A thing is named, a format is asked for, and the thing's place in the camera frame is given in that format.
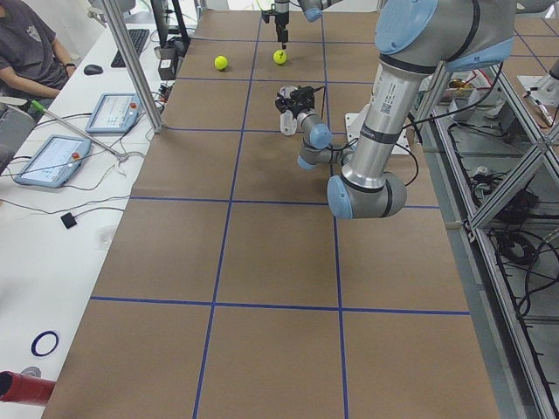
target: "blue joint cap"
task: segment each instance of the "blue joint cap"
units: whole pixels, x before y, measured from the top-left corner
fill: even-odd
[[[305,10],[305,17],[308,22],[314,22],[322,17],[322,10],[313,7],[313,9]]]
[[[340,176],[332,176],[328,181],[328,206],[334,216],[352,219],[353,210],[349,201],[348,190]]]
[[[299,164],[300,168],[303,168],[305,170],[312,170],[315,166],[314,164],[304,161],[300,155],[297,156],[297,164]]]
[[[447,72],[464,72],[503,62],[513,50],[514,39],[509,38],[474,54],[446,63]]]
[[[437,11],[438,0],[388,2],[376,24],[375,44],[382,54],[396,54],[423,33]]]
[[[332,142],[332,133],[326,124],[317,124],[311,129],[309,142],[318,150],[326,148]]]

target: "keyboard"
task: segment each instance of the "keyboard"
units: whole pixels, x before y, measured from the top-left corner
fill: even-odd
[[[143,51],[143,46],[148,40],[149,29],[128,29],[128,35],[130,35],[130,39],[132,39],[132,44],[134,44],[136,53],[140,56]],[[113,62],[111,63],[111,67],[126,67],[120,52],[116,52]]]

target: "red cylinder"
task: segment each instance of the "red cylinder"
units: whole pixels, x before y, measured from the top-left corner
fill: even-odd
[[[55,381],[32,375],[3,371],[0,373],[0,402],[16,402],[46,406],[54,390]]]

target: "sticker label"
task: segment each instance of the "sticker label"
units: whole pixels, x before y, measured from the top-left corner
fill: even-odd
[[[390,116],[392,113],[392,107],[397,100],[398,84],[390,82],[386,87],[381,85],[379,90],[380,92],[377,93],[373,103],[373,109],[380,113],[386,113]]]

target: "tablet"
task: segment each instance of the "tablet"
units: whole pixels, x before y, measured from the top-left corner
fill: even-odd
[[[135,93],[105,93],[87,122],[86,132],[100,135],[127,133],[136,123],[141,102]]]
[[[21,185],[59,188],[70,179],[89,154],[91,140],[52,135],[14,177]]]

